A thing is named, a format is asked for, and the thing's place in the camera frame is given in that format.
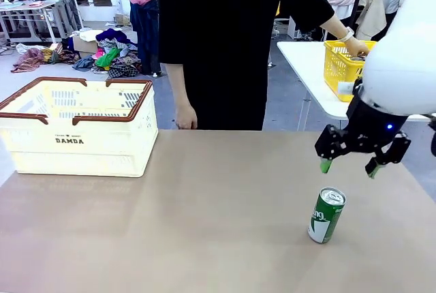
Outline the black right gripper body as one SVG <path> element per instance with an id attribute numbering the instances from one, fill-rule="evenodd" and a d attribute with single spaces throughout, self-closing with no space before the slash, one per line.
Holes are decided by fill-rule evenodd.
<path id="1" fill-rule="evenodd" d="M 401 132 L 407 117 L 390 114 L 364 95 L 363 79 L 358 78 L 353 87 L 353 98 L 346 115 L 345 127 L 350 152 L 375 153 L 376 148 L 385 152 L 393 138 Z"/>

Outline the person's left hand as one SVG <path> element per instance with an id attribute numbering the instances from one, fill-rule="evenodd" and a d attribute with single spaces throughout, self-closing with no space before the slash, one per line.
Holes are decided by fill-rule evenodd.
<path id="1" fill-rule="evenodd" d="M 369 53 L 367 45 L 357 40 L 354 36 L 345 41 L 344 44 L 348 53 L 353 57 L 368 55 Z"/>

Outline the person's right hand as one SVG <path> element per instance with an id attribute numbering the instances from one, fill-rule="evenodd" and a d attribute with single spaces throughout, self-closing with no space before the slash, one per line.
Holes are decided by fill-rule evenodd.
<path id="1" fill-rule="evenodd" d="M 178 129 L 197 129 L 198 118 L 191 104 L 176 105 L 176 126 Z"/>

